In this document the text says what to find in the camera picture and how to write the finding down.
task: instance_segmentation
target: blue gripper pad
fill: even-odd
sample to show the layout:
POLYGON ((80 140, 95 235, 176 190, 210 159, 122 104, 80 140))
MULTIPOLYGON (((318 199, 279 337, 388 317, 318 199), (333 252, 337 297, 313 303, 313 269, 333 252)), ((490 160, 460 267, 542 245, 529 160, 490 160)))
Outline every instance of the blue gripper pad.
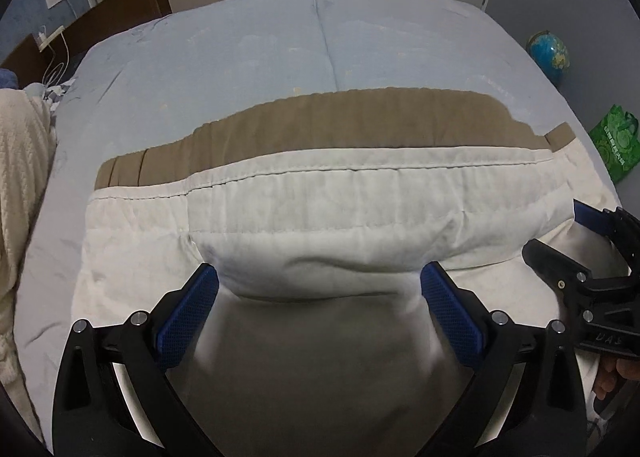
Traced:
POLYGON ((162 373, 177 367, 182 361, 193 335, 209 316, 219 286, 216 270, 206 267, 162 325, 156 337, 156 364, 162 373))
POLYGON ((466 312, 449 280, 439 264, 428 263, 420 272, 422 296, 436 316, 458 361, 476 371, 482 363, 482 332, 466 312))
POLYGON ((603 237, 613 234, 613 221, 609 214, 574 200, 575 221, 603 237))

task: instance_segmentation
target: green shopping bag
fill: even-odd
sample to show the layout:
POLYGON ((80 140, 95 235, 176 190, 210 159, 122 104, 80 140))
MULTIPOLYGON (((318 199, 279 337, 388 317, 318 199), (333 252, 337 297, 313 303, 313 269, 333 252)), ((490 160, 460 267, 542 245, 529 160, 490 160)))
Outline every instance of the green shopping bag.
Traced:
POLYGON ((609 113, 589 132, 611 180, 616 183, 640 162, 638 120, 621 106, 614 105, 609 113))

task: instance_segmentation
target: globe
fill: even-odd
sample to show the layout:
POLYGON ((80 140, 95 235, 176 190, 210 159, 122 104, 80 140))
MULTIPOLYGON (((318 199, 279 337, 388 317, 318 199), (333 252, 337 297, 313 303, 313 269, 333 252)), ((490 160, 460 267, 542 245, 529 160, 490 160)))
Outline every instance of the globe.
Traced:
POLYGON ((569 51, 562 40, 549 31, 542 31, 529 38, 526 50, 545 76, 558 87, 570 65, 569 51))

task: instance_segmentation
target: brown headboard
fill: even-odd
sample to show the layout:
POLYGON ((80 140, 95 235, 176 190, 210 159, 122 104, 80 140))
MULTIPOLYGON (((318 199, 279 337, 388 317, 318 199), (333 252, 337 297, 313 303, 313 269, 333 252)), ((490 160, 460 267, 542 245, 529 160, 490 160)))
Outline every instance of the brown headboard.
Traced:
MULTIPOLYGON (((87 52, 95 44, 157 18, 171 14, 169 0, 103 0, 91 8, 64 31, 69 56, 87 52)), ((51 43, 56 58, 65 58, 62 38, 51 43)), ((42 81, 51 60, 50 49, 40 53, 33 35, 29 34, 2 62, 0 68, 9 69, 18 76, 18 85, 42 81)))

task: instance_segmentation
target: bed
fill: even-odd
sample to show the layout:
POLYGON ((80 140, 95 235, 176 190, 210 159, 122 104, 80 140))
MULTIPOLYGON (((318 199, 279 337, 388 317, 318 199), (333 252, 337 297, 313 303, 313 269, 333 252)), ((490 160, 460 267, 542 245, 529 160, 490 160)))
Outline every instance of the bed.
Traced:
POLYGON ((58 148, 17 292, 15 342, 49 447, 84 212, 101 164, 256 104, 382 87, 488 94, 539 135, 567 122, 615 196, 566 101, 497 23, 466 4, 229 0, 110 37, 84 58, 56 111, 58 148))

